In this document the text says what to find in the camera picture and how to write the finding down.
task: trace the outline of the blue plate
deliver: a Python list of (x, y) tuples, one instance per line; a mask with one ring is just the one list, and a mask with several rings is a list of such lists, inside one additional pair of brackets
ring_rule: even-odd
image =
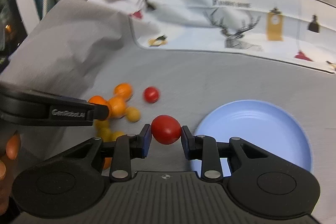
[[(217, 142), (241, 137), (285, 160), (311, 171), (310, 147), (303, 129), (295, 119), (276, 105), (241, 100), (222, 105), (208, 114), (195, 135), (208, 135)], [(221, 159), (223, 175), (231, 175), (226, 159)], [(201, 161), (192, 169), (200, 174)]]

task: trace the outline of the metal rivet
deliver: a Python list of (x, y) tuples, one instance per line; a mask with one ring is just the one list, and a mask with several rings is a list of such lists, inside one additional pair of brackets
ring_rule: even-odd
[(208, 179), (218, 179), (221, 176), (221, 173), (216, 170), (208, 170), (204, 173), (204, 176)]
[(115, 170), (112, 172), (111, 175), (116, 179), (124, 179), (125, 177), (128, 176), (128, 173), (125, 170)]

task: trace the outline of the human hand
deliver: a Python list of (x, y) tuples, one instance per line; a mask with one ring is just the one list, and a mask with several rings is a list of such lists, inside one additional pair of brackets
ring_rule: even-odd
[(6, 144), (6, 153), (0, 157), (0, 215), (8, 208), (9, 195), (14, 181), (13, 171), (21, 147), (19, 134), (14, 134)]

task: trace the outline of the cherry tomato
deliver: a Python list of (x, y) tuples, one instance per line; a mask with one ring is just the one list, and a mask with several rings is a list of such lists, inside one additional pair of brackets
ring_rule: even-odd
[(181, 125), (171, 116), (160, 115), (152, 121), (152, 135), (161, 144), (176, 142), (182, 133)]
[(143, 98), (148, 103), (155, 103), (160, 97), (159, 90), (154, 86), (149, 86), (143, 92)]

